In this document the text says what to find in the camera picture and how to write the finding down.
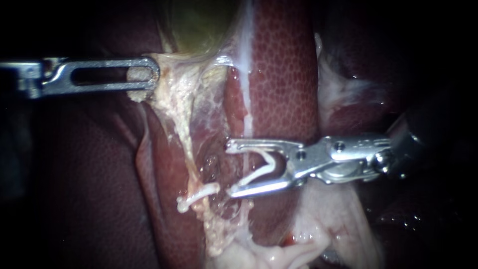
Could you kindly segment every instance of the metal grasper jaw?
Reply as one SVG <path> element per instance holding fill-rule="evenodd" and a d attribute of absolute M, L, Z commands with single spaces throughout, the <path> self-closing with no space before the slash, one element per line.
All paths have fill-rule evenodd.
<path fill-rule="evenodd" d="M 123 81 L 92 85 L 77 85 L 72 73 L 80 69 L 144 67 L 151 71 L 145 81 Z M 0 68 L 13 69 L 17 74 L 17 90 L 28 99 L 45 96 L 78 94 L 87 92 L 152 90 L 159 80 L 159 65 L 146 56 L 99 60 L 69 60 L 68 58 L 44 58 L 41 61 L 0 62 Z"/>
<path fill-rule="evenodd" d="M 303 147 L 304 144 L 302 143 L 275 139 L 238 138 L 229 140 L 226 144 L 226 153 L 241 154 L 255 152 L 260 154 L 267 164 L 255 170 L 250 175 L 240 179 L 227 190 L 227 193 L 231 198 L 246 199 L 264 196 L 303 185 L 307 178 L 294 178 L 294 176 L 288 173 L 287 168 L 282 176 L 277 179 L 251 183 L 256 178 L 269 174 L 276 168 L 276 160 L 270 154 L 271 152 L 280 153 L 288 163 L 290 157 L 296 155 Z"/>
<path fill-rule="evenodd" d="M 379 161 L 381 152 L 389 148 L 390 139 L 383 134 L 325 136 L 308 146 L 286 140 L 231 139 L 226 144 L 226 153 L 255 152 L 267 165 L 239 180 L 227 192 L 232 198 L 251 198 L 301 186 L 308 178 L 317 178 L 326 184 L 374 180 L 383 174 L 374 164 Z M 251 183 L 276 168 L 271 152 L 285 158 L 284 173 L 277 179 Z"/>

